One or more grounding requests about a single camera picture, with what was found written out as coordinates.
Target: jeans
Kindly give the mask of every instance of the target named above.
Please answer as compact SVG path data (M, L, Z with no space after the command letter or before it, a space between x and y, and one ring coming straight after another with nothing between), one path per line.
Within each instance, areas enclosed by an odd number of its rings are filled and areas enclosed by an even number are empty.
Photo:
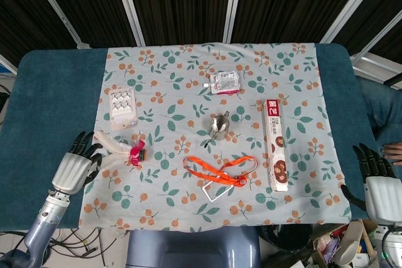
M356 78L363 93L378 151L381 152L385 144L402 142L402 92L366 78ZM400 170L394 168L399 178L402 176Z

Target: robotic hand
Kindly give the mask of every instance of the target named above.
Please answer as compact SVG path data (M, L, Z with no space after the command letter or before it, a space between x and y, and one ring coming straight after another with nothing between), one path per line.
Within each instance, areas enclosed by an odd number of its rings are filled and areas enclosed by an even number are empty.
M101 144L94 144L87 150L93 135L93 132L86 136L85 132L81 132L64 155L52 181L55 191L49 191L46 202L25 235L24 243L28 252L15 248L0 258L0 268L41 267L43 254L70 204L69 196L78 193L98 174L99 170L96 169L88 175L94 163L99 167L102 162L102 155L93 155L97 149L102 148Z
M366 201L357 199L346 185L340 188L349 202L367 212L369 218L379 224L374 237L380 267L402 267L402 228L398 227L402 223L402 182L395 177L390 163L375 151L363 144L360 148L353 146L353 150L359 160ZM386 242L388 235L395 232L398 233Z

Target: floral tablecloth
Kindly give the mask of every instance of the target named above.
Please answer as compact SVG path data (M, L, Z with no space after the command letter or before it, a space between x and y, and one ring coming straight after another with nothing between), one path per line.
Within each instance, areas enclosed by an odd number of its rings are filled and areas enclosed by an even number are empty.
M239 93L211 95L203 88L211 74L229 70L237 70L241 78ZM134 87L138 124L112 131L108 93L117 87ZM264 99L279 99L282 106L288 153L286 193L269 186ZM204 148L210 118L226 110L229 135ZM139 166L127 165L121 158L104 160L107 164L85 188L80 227L199 232L223 225L350 219L349 202L339 188L344 175L325 110L314 44L111 48L95 130L126 144L144 139L148 157ZM182 163L193 155L220 167L246 154L260 162L247 185L229 190L213 203L201 189L205 181L191 175ZM249 168L246 163L227 172L239 174Z

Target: lanyard strap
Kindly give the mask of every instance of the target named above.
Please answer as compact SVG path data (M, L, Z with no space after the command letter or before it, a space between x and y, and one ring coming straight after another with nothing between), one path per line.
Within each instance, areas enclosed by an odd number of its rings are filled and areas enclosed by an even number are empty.
M244 173L242 175L238 175L235 177L230 177L228 174L224 173L223 170L229 166L237 166L238 164L241 164L245 161L252 160L254 161L254 168L247 173ZM213 174L216 174L216 176L211 176L203 173L196 172L192 169L190 169L190 166L188 165L188 162L191 161L193 163L199 164L201 167L206 169L207 171L212 172ZM218 182L222 183L223 185L234 185L236 187L242 187L247 183L247 175L251 172L253 172L257 167L258 167L258 161L255 157L252 156L243 156L240 158L237 158L233 161L229 161L228 163L225 163L220 169L215 169L208 163L206 163L204 160L199 159L198 157L195 156L188 156L183 160L183 165L184 168L187 169L188 172L192 173L193 175L203 178L205 180L213 181L213 182Z

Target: person's arm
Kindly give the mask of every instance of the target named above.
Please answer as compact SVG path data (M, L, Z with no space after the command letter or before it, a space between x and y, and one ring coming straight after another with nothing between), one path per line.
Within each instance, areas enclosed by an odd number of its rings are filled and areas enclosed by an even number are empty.
M392 164L395 166L402 166L402 142L395 144L385 144L383 153L385 158L395 160Z

